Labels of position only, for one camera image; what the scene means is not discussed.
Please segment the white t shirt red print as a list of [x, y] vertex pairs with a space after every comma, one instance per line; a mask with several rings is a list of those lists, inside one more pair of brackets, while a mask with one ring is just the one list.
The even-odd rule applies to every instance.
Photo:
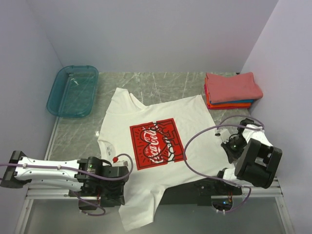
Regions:
[[119, 215], [125, 231], [150, 224], [167, 188], [230, 168], [202, 96], [143, 105], [117, 88], [98, 137], [101, 157], [132, 159]]

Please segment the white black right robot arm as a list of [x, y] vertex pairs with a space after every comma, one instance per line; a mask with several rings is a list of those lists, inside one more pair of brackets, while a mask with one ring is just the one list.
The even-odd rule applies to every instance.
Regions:
[[255, 119], [240, 121], [237, 132], [225, 136], [218, 129], [216, 136], [222, 139], [221, 147], [233, 168], [218, 173], [220, 179], [214, 182], [214, 190], [224, 195], [231, 189], [231, 183], [243, 181], [255, 187], [267, 189], [271, 186], [282, 157], [282, 150], [274, 147], [266, 138], [264, 127]]

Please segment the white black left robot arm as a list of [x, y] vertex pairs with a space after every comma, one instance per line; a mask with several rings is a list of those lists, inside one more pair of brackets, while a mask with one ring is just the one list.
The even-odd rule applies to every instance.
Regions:
[[14, 151], [5, 167], [0, 185], [3, 188], [20, 189], [27, 184], [46, 185], [69, 190], [69, 196], [78, 199], [95, 197], [94, 202], [80, 202], [83, 211], [100, 207], [123, 205], [124, 186], [133, 171], [132, 159], [112, 162], [94, 156], [70, 161], [46, 161], [27, 157], [22, 151]]

